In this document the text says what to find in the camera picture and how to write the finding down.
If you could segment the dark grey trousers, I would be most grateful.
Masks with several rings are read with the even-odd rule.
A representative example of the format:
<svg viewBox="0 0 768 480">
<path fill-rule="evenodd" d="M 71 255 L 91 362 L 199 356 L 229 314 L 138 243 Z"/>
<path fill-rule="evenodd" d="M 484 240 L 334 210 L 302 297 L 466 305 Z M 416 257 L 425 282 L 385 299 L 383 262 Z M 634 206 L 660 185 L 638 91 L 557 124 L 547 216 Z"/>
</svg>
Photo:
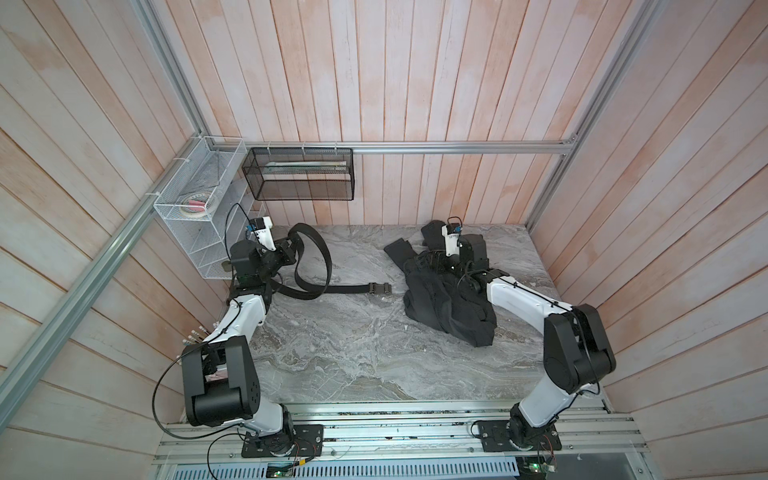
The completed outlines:
<svg viewBox="0 0 768 480">
<path fill-rule="evenodd" d="M 441 233 L 446 223 L 460 223 L 462 275 L 436 274 L 423 268 L 423 253 L 445 251 Z M 487 284 L 492 269 L 486 242 L 480 234 L 466 234 L 462 220 L 451 216 L 432 220 L 421 228 L 423 246 L 414 250 L 410 242 L 397 239 L 384 247 L 385 253 L 403 272 L 407 285 L 404 294 L 406 315 L 423 325 L 454 336 L 474 347 L 493 344 L 497 317 L 487 299 Z"/>
</svg>

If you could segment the black leather belt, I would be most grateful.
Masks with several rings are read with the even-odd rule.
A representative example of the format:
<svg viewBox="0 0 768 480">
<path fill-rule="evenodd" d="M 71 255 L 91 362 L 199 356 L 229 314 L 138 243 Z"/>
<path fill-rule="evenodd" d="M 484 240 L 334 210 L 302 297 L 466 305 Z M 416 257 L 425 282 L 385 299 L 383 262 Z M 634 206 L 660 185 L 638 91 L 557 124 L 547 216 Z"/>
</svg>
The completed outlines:
<svg viewBox="0 0 768 480">
<path fill-rule="evenodd" d="M 306 246 L 304 239 L 312 243 L 318 250 L 324 265 L 325 276 L 321 283 L 313 283 L 302 277 L 300 265 Z M 389 283 L 369 282 L 363 284 L 341 285 L 332 282 L 333 260 L 330 249 L 321 236 L 321 234 L 312 226 L 305 223 L 297 223 L 292 226 L 285 240 L 288 241 L 289 249 L 293 252 L 294 265 L 294 283 L 296 287 L 285 286 L 284 284 L 271 280 L 273 289 L 282 295 L 296 300 L 309 301 L 317 299 L 326 294 L 338 295 L 391 295 L 392 286 Z"/>
</svg>

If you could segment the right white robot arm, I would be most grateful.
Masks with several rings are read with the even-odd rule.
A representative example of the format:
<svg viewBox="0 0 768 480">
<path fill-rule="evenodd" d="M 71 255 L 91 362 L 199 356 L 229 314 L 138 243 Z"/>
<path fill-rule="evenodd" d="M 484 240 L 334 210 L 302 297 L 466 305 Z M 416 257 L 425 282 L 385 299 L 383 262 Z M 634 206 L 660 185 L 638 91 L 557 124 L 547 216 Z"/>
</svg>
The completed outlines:
<svg viewBox="0 0 768 480">
<path fill-rule="evenodd" d="M 510 410 L 507 431 L 519 448 L 549 433 L 559 415 L 583 393 L 600 393 L 600 381 L 616 369 L 616 359 L 597 309 L 548 297 L 493 268 L 484 238 L 462 233 L 458 223 L 433 221 L 422 229 L 423 245 L 436 253 L 436 269 L 451 274 L 458 293 L 482 307 L 500 307 L 543 336 L 545 373 L 531 393 Z"/>
</svg>

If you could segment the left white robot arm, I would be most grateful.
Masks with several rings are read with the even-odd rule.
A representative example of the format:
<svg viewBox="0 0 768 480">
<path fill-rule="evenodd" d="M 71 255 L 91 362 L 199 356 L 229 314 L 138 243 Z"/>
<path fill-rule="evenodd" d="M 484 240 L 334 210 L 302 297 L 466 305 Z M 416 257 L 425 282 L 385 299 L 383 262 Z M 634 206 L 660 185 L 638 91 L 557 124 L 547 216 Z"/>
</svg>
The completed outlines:
<svg viewBox="0 0 768 480">
<path fill-rule="evenodd" d="M 228 309 L 211 334 L 181 355 L 185 409 L 193 426 L 240 421 L 259 437 L 287 435 L 285 408 L 262 396 L 249 342 L 268 312 L 279 270 L 296 261 L 286 239 L 269 249 L 255 240 L 232 246 Z"/>
</svg>

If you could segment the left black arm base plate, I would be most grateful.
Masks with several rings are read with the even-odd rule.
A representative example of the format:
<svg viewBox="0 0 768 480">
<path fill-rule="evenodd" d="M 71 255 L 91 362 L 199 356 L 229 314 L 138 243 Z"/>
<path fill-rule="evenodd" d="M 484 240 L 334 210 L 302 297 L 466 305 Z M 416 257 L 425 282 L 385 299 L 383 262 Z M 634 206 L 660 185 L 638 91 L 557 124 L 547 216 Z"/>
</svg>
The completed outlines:
<svg viewBox="0 0 768 480">
<path fill-rule="evenodd" d="M 246 434 L 241 456 L 246 459 L 267 458 L 288 460 L 312 460 L 322 454 L 323 425 L 298 425 L 285 427 L 281 432 L 258 437 Z"/>
</svg>

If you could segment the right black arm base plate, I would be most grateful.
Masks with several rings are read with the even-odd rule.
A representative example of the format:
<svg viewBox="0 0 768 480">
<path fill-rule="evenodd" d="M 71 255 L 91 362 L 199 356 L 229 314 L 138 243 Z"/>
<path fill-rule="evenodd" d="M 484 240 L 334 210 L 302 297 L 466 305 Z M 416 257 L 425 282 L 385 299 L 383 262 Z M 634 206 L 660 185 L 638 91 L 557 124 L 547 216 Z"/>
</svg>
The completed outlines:
<svg viewBox="0 0 768 480">
<path fill-rule="evenodd" d="M 529 427 L 518 419 L 477 420 L 470 433 L 486 453 L 511 451 L 560 451 L 562 443 L 554 424 Z"/>
</svg>

